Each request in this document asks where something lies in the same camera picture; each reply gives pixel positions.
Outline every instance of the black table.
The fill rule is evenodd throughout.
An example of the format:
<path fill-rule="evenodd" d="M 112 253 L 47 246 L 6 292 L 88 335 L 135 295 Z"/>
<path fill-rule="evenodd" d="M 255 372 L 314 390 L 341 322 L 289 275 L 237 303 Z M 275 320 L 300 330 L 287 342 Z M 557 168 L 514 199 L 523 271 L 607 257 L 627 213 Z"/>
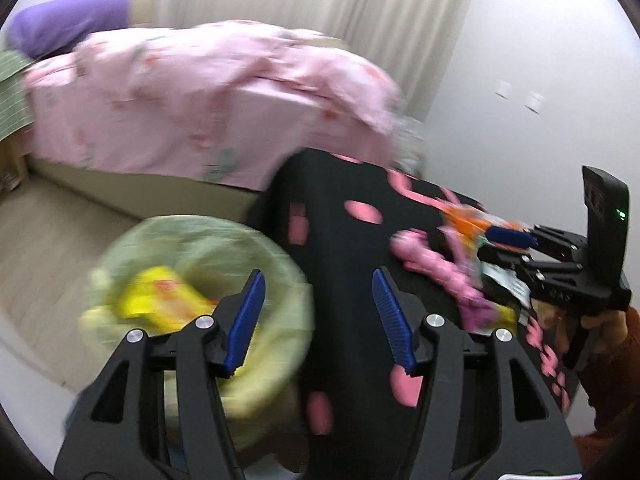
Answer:
<path fill-rule="evenodd" d="M 444 198 L 440 188 L 428 182 L 412 181 L 412 186 L 425 196 Z M 459 198 L 477 205 L 468 197 Z M 346 210 L 348 201 L 374 206 L 382 222 L 354 218 Z M 250 213 L 249 225 L 281 245 L 313 286 L 316 330 L 300 373 L 300 390 L 324 392 L 331 400 L 333 431 L 312 437 L 310 443 L 312 454 L 324 453 L 327 475 L 332 472 L 335 477 L 340 470 L 345 478 L 391 478 L 406 453 L 415 410 L 400 405 L 391 390 L 394 363 L 371 297 L 371 277 L 377 267 L 388 267 L 401 290 L 460 326 L 453 298 L 424 276 L 405 272 L 389 251 L 389 238 L 399 230 L 430 231 L 442 221 L 435 208 L 393 190 L 383 168 L 317 150 L 292 156 Z M 540 366 L 540 349 L 551 351 L 552 337 L 546 334 L 537 349 L 527 343 L 526 335 L 524 330 L 518 338 Z M 534 336 L 529 339 L 535 342 Z M 558 372 L 566 375 L 565 391 L 572 397 L 577 379 L 562 365 Z M 475 388 L 474 381 L 478 378 L 470 376 L 470 386 L 465 385 L 459 465 L 487 452 L 484 433 L 495 416 L 488 409 L 492 398 Z M 545 376 L 545 381 L 560 404 L 562 389 L 553 386 L 558 377 Z"/>

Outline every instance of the pink bedsheet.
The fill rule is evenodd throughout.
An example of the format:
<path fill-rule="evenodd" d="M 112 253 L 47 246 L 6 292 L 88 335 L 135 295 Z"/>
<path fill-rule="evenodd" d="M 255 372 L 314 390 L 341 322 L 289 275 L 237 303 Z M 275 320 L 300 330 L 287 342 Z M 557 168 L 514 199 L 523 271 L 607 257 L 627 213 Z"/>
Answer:
<path fill-rule="evenodd" d="M 26 149 L 38 158 L 114 173 L 151 173 L 263 190 L 303 147 L 386 166 L 387 136 L 330 99 L 252 77 L 229 88 L 207 133 L 166 113 L 159 100 L 114 100 L 76 76 L 74 54 L 26 75 L 35 123 Z"/>

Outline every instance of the trash bin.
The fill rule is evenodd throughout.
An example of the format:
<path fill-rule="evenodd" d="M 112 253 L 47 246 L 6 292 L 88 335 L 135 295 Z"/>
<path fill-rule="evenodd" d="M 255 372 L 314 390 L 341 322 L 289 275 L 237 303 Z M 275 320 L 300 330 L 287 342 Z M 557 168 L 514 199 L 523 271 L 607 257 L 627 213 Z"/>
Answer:
<path fill-rule="evenodd" d="M 313 330 L 311 287 L 274 242 L 242 224 L 201 216 L 143 221 L 116 240 L 92 270 L 90 307 L 79 319 L 87 345 L 104 361 L 132 328 L 161 333 L 144 319 L 123 319 L 118 302 L 142 270 L 172 268 L 210 300 L 242 290 L 252 269 L 266 279 L 266 299 L 244 365 L 220 380 L 220 395 L 236 449 L 243 449 L 283 418 L 295 416 L 290 384 L 306 355 Z M 175 373 L 167 374 L 168 436 L 177 435 Z"/>

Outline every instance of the yellow package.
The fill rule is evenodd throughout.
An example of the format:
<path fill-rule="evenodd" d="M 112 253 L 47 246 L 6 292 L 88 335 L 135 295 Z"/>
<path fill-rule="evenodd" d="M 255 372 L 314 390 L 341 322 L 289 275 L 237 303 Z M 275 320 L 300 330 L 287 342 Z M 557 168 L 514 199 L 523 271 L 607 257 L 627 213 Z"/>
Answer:
<path fill-rule="evenodd" d="M 508 306 L 497 303 L 494 303 L 494 307 L 498 310 L 498 320 L 492 328 L 506 328 L 512 334 L 517 334 L 518 319 L 516 318 L 516 311 Z"/>
<path fill-rule="evenodd" d="M 177 332 L 193 319 L 210 314 L 215 303 L 203 298 L 169 267 L 143 270 L 125 288 L 120 315 L 146 318 L 163 333 Z"/>

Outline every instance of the light switch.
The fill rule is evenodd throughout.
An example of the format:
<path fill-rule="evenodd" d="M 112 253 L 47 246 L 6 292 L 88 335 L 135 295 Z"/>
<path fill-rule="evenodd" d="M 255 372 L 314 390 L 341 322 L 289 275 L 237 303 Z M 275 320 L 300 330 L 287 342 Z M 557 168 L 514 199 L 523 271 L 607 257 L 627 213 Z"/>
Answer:
<path fill-rule="evenodd" d="M 511 95 L 511 84 L 500 79 L 495 84 L 495 93 L 497 93 L 500 97 L 508 99 Z"/>
<path fill-rule="evenodd" d="M 524 105 L 532 112 L 539 114 L 540 108 L 542 108 L 542 103 L 544 102 L 545 102 L 545 98 L 542 97 L 542 95 L 536 94 L 535 92 L 531 92 L 527 97 L 527 100 L 525 101 Z"/>

